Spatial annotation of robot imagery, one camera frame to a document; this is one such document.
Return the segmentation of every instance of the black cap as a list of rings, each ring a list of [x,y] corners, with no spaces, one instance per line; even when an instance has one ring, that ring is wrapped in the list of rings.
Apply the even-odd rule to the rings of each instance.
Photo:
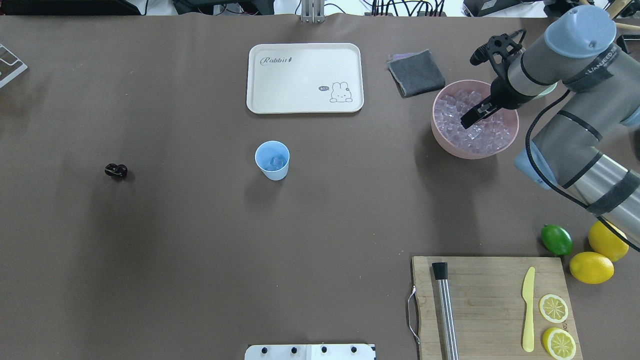
[[[447,263],[432,263],[431,266],[436,280],[447,280]]]

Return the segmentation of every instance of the cable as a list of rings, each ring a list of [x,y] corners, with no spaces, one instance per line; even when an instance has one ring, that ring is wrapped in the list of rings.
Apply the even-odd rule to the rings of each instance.
[[[342,11],[342,13],[346,13],[346,12],[344,12],[344,10],[343,10],[341,7],[337,6],[336,4],[326,3],[326,4],[324,4],[324,5],[325,5],[325,6],[333,5],[333,6],[335,6],[336,8],[338,8],[338,10]]]
[[[419,13],[420,13],[420,9],[422,8],[422,5],[424,5],[424,3],[427,3],[427,4],[428,4],[428,2],[427,2],[427,1],[425,1],[425,0],[417,1],[417,4],[413,7],[413,10],[411,10],[411,12],[409,13],[409,16],[412,16],[412,15],[413,15],[413,13],[416,11],[416,9],[418,10],[418,15],[419,15]]]
[[[572,202],[574,202],[575,204],[579,205],[580,207],[582,207],[583,209],[586,209],[588,207],[587,204],[583,203],[582,201],[576,199],[575,197],[571,196],[570,194],[560,190],[554,183],[552,183],[551,181],[549,181],[549,179],[542,173],[542,171],[540,170],[540,168],[538,168],[536,162],[533,160],[533,155],[531,154],[531,133],[533,132],[534,127],[536,126],[536,124],[538,123],[538,121],[540,121],[540,118],[542,117],[542,115],[544,115],[549,109],[553,108],[555,105],[558,105],[562,100],[564,100],[565,97],[567,97],[567,95],[569,95],[571,91],[567,90],[562,96],[560,96],[557,100],[555,100],[554,102],[552,102],[551,104],[549,104],[546,108],[542,109],[542,111],[540,111],[538,113],[538,116],[536,116],[536,118],[533,120],[533,122],[531,123],[531,126],[529,126],[529,130],[527,130],[527,134],[525,135],[524,138],[524,146],[525,146],[525,150],[527,151],[527,157],[529,159],[529,163],[531,164],[531,167],[533,167],[533,170],[536,171],[536,174],[538,176],[540,176],[540,179],[542,179],[542,181],[545,182],[545,184],[547,184],[547,186],[549,186],[551,189],[553,189],[555,192],[557,192],[558,194],[562,195],[563,197],[571,200]],[[615,234],[620,240],[624,241],[627,245],[629,245],[632,249],[640,252],[640,247],[638,247],[636,244],[633,244],[630,240],[626,239],[624,236],[622,236],[622,234],[620,234],[619,231],[615,230],[604,218],[602,218],[601,216],[596,217],[610,232],[612,232],[613,234]]]
[[[400,15],[398,15],[398,8],[396,7],[396,1],[395,0],[387,1],[387,11],[386,11],[385,15],[389,15],[389,4],[393,4],[394,5],[394,12],[396,13],[396,16],[400,16]]]
[[[428,1],[425,1],[423,3],[416,5],[418,6],[418,12],[416,13],[416,16],[420,16],[420,10],[422,10],[422,5],[426,5],[425,12],[428,12],[429,14],[433,12],[433,5],[431,5],[431,3],[429,3]]]
[[[405,0],[402,0],[402,3],[404,4],[404,7],[406,8],[406,13],[409,14],[409,16],[412,15],[412,13],[409,12],[409,5],[406,4]]]
[[[147,0],[147,2],[145,3],[145,13],[141,13],[140,15],[146,15],[148,8],[149,8],[149,0]]]
[[[237,12],[233,12],[233,11],[231,11],[231,10],[229,10],[229,9],[226,9],[226,11],[228,11],[228,12],[230,12],[230,13],[236,13],[236,14],[238,14],[238,15],[246,14],[246,12],[237,13]]]

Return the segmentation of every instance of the yellow knife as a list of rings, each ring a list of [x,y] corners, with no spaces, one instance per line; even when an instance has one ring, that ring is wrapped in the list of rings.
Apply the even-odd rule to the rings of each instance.
[[[526,352],[533,351],[533,278],[536,268],[533,266],[527,270],[527,275],[522,283],[522,298],[527,304],[527,314],[524,318],[524,330],[522,331],[522,348]]]

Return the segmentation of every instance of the white plate with holes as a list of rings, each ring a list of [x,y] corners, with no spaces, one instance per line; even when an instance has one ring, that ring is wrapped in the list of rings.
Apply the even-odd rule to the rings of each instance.
[[[249,51],[246,106],[256,114],[353,113],[362,105],[356,45],[260,44]]]
[[[244,360],[376,360],[373,344],[252,345]]]

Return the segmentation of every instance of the blue joint cap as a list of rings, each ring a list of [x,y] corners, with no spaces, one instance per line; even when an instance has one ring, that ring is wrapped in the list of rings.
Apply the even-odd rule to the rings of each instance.
[[[545,31],[545,43],[551,50],[574,59],[600,54],[615,38],[616,23],[609,13],[593,5],[572,8]]]
[[[547,163],[545,158],[542,156],[542,153],[540,152],[536,144],[533,142],[531,142],[531,156],[533,157],[533,161],[536,162],[536,165],[538,166],[538,169],[540,169],[542,174],[549,181],[551,181],[554,184],[557,184],[556,177],[553,171],[551,171],[549,164]],[[542,180],[542,178],[538,176],[538,173],[535,171],[535,169],[533,169],[533,166],[531,166],[531,163],[529,162],[529,157],[527,156],[527,149],[522,149],[522,151],[520,151],[520,154],[516,156],[516,160],[514,161],[514,163],[516,165],[516,168],[518,168],[518,170],[522,171],[531,180],[535,181],[536,184],[540,185],[540,187],[542,187],[545,190],[551,189]]]
[[[640,124],[640,107],[638,107],[638,109],[636,109],[634,113],[631,114],[631,116],[629,116],[625,120],[622,120],[620,124],[623,124],[624,126],[639,125]]]

